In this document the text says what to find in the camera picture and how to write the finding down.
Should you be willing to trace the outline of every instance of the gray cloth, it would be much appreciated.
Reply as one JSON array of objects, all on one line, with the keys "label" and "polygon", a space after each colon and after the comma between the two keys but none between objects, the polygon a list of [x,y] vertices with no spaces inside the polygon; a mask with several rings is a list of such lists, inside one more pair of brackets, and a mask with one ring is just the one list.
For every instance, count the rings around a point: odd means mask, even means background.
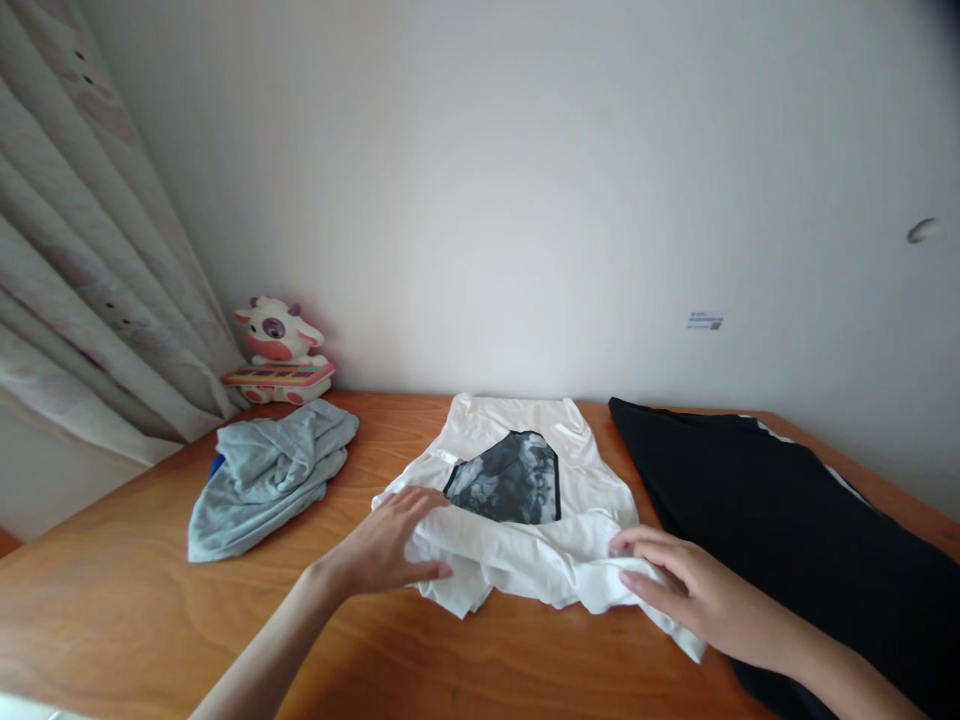
[{"label": "gray cloth", "polygon": [[242,555],[322,499],[327,481],[347,461],[344,446],[359,424],[355,415],[318,399],[282,420],[220,428],[217,452],[225,460],[193,506],[187,559]]}]

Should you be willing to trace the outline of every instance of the toy keyboard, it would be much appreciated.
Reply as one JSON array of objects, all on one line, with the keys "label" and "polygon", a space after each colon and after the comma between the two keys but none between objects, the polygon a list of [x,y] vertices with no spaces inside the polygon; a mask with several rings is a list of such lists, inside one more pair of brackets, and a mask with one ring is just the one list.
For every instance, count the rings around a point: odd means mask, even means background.
[{"label": "toy keyboard", "polygon": [[220,378],[224,385],[272,385],[312,387],[336,371],[333,363],[321,367],[296,365],[244,365]]}]

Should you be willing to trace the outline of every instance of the curtain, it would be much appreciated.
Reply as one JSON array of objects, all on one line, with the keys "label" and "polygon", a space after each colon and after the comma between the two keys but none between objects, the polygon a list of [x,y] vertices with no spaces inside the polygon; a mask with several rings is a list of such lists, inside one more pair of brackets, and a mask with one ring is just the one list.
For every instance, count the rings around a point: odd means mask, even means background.
[{"label": "curtain", "polygon": [[152,465],[237,411],[243,363],[69,0],[0,0],[0,388]]}]

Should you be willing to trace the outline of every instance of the white wall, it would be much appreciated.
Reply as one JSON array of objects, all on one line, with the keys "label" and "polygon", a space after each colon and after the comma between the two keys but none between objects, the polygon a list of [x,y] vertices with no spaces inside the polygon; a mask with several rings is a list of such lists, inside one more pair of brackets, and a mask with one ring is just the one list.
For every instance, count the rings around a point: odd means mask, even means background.
[{"label": "white wall", "polygon": [[143,472],[26,416],[0,398],[0,527],[23,541]]},{"label": "white wall", "polygon": [[301,301],[341,386],[768,409],[960,517],[933,5],[83,6],[225,308]]}]

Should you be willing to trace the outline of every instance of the white shirt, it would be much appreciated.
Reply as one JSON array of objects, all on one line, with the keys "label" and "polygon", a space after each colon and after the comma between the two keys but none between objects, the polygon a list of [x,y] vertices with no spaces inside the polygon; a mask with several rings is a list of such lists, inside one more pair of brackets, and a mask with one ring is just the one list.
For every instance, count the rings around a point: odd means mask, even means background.
[{"label": "white shirt", "polygon": [[443,491],[458,463],[480,455],[511,431],[527,430],[542,435],[557,454],[560,519],[526,525],[494,522],[453,506],[434,510],[414,531],[406,557],[410,562],[442,560],[454,576],[419,583],[420,593],[461,619],[476,611],[493,588],[557,609],[581,602],[594,614],[614,605],[639,605],[700,662],[703,641],[620,582],[621,569],[661,584],[666,579],[640,558],[610,557],[613,536],[639,524],[637,508],[630,489],[600,458],[593,433],[572,400],[457,395],[440,436],[373,499],[373,507],[407,485]]}]

